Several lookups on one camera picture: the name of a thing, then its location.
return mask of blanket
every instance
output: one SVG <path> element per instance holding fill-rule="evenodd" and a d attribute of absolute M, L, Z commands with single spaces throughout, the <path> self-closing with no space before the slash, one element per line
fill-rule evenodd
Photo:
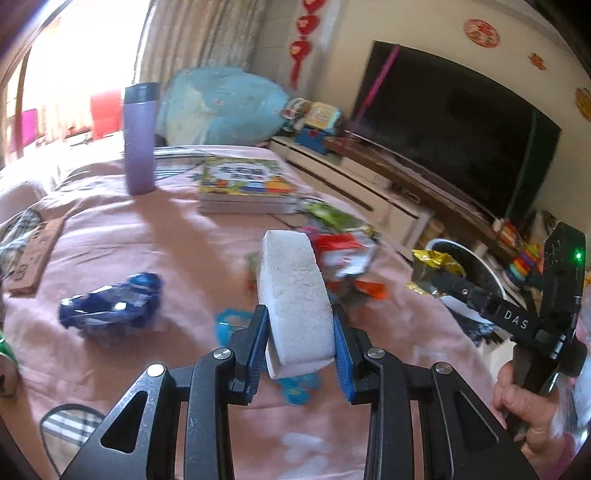
<path fill-rule="evenodd" d="M 203 150 L 278 159 L 255 148 Z M 287 171 L 303 193 L 311 193 Z M 23 386 L 17 401 L 0 400 L 0 415 L 44 480 L 58 476 L 41 441 L 39 425 L 48 412 L 82 404 L 106 414 L 150 364 L 183 367 L 218 347 L 220 312 L 254 309 L 256 295 L 245 288 L 246 256 L 259 250 L 268 229 L 286 226 L 268 215 L 200 215 L 196 177 L 193 170 L 173 174 L 159 180 L 156 191 L 130 197 L 122 162 L 116 160 L 75 170 L 34 205 L 45 220 L 67 220 L 37 294 L 4 294 L 4 333 L 20 362 Z M 164 280 L 153 331 L 129 336 L 113 348 L 61 327 L 62 298 L 139 271 Z M 477 350 L 437 299 L 404 287 L 411 269 L 388 244 L 380 246 L 372 273 L 386 284 L 388 298 L 352 311 L 352 325 L 406 363 L 451 363 L 489 404 L 493 382 Z M 263 375 L 254 402 L 229 409 L 236 478 L 363 478 L 369 408 L 344 400 L 334 365 L 320 378 L 321 388 L 304 406 L 287 405 L 280 386 Z M 182 418 L 177 478 L 183 471 Z M 421 471 L 417 468 L 418 477 Z"/>

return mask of human hand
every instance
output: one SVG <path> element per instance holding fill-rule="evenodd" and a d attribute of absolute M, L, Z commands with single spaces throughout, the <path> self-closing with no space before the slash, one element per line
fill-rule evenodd
<path fill-rule="evenodd" d="M 564 435 L 556 423 L 558 391 L 548 397 L 540 397 L 514 385 L 513 362 L 506 363 L 499 371 L 493 392 L 493 413 L 506 428 L 502 411 L 508 411 L 529 424 L 521 451 L 538 474 L 551 469 L 564 449 Z"/>

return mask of white sponge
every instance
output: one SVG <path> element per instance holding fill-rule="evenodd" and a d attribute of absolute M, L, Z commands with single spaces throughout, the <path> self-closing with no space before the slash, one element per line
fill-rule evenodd
<path fill-rule="evenodd" d="M 332 308 L 306 234 L 265 234 L 258 300 L 271 320 L 265 353 L 271 378 L 310 374 L 334 360 Z"/>

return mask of wooden shelf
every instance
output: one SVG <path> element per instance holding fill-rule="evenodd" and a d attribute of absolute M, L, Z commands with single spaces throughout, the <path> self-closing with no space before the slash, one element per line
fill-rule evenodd
<path fill-rule="evenodd" d="M 356 161 L 399 187 L 416 195 L 450 229 L 461 229 L 474 240 L 485 244 L 503 265 L 511 263 L 518 251 L 495 241 L 496 232 L 483 219 L 455 204 L 441 193 L 415 179 L 402 168 L 387 162 L 368 147 L 345 138 L 327 137 L 324 145 L 331 151 Z"/>

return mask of book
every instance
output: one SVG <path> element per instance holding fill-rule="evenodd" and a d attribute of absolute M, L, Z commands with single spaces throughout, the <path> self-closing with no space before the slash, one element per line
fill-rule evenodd
<path fill-rule="evenodd" d="M 277 160 L 215 157 L 205 161 L 199 199 L 202 207 L 210 201 L 294 205 L 298 196 Z"/>
<path fill-rule="evenodd" d="M 251 213 L 267 215 L 285 215 L 295 213 L 296 204 L 263 202 L 207 202 L 199 207 L 200 213 Z"/>

